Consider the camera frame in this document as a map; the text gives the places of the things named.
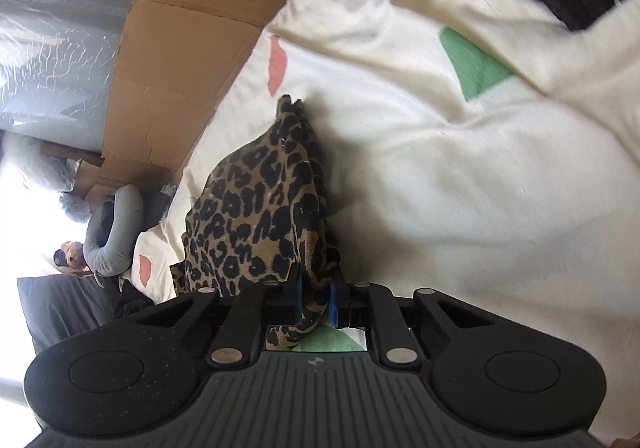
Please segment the dark grey pillow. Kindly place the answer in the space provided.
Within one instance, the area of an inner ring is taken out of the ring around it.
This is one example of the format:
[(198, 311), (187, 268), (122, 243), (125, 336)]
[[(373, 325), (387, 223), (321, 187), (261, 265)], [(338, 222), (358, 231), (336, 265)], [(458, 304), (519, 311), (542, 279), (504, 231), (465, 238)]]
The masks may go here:
[(17, 291), (37, 355), (111, 322), (120, 295), (117, 283), (99, 286), (92, 275), (62, 273), (18, 279)]

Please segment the small plush doll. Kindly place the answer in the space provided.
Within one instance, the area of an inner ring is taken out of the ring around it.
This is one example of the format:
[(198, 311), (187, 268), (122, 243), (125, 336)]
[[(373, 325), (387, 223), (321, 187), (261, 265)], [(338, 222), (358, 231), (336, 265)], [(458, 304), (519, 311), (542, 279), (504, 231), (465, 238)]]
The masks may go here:
[(61, 244), (53, 254), (53, 264), (62, 273), (90, 271), (85, 260), (84, 245), (81, 242), (68, 241)]

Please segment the white patterned bed sheet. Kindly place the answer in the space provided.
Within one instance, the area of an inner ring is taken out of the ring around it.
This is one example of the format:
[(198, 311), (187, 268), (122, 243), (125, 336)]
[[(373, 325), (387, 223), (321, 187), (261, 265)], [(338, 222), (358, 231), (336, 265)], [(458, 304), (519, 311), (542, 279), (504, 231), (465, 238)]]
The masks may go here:
[(450, 294), (589, 350), (604, 442), (639, 429), (639, 0), (572, 33), (535, 0), (288, 0), (140, 237), (174, 294), (186, 213), (302, 100), (350, 280)]

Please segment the brown cardboard sheet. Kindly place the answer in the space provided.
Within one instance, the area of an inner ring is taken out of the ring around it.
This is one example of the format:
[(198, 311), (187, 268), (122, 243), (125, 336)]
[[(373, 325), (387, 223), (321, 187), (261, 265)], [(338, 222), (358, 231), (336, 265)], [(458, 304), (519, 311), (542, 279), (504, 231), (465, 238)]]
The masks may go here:
[(179, 176), (195, 143), (288, 0), (131, 0), (108, 96), (100, 186)]

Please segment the leopard print skirt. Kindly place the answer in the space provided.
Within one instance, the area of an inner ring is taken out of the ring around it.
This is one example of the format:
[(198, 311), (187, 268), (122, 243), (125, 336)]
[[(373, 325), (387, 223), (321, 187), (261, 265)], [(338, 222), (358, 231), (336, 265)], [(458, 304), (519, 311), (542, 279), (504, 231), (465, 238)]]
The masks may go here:
[(186, 214), (175, 291), (223, 297), (265, 281), (300, 283), (299, 323), (273, 325), (268, 350), (292, 350), (326, 313), (341, 254), (328, 224), (322, 152), (302, 101), (282, 96), (265, 134), (221, 160)]

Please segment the grey neck pillow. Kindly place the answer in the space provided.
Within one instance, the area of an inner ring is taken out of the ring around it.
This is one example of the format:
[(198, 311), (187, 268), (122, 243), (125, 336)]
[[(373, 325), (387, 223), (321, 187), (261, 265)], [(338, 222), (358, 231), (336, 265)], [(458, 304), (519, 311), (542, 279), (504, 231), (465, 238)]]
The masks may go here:
[(93, 273), (111, 278), (131, 267), (143, 217), (142, 196), (133, 185), (123, 186), (93, 205), (84, 242), (85, 262)]

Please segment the black garment pile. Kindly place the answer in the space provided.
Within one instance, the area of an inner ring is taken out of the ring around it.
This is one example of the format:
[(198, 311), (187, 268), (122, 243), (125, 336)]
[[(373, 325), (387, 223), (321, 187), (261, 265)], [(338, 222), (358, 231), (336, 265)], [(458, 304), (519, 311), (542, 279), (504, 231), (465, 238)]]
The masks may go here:
[(122, 319), (154, 306), (154, 301), (136, 289), (129, 280), (122, 283), (122, 290), (116, 301), (114, 319)]

